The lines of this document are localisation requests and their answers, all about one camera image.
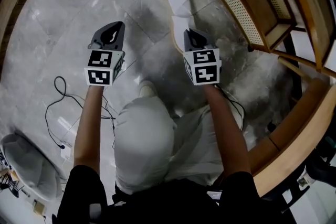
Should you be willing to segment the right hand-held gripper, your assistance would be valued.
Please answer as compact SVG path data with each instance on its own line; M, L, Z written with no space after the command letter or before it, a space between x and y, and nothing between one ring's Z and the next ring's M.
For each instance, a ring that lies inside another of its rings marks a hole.
M193 85L219 83L222 61L219 48L209 34L197 29L185 30L183 58Z

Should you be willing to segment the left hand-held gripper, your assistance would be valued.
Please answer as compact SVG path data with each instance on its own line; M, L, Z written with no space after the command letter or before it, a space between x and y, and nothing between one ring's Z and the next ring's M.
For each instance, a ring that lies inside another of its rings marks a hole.
M125 24L109 23L98 29L88 45L88 64L85 67L89 86L111 86L122 69Z

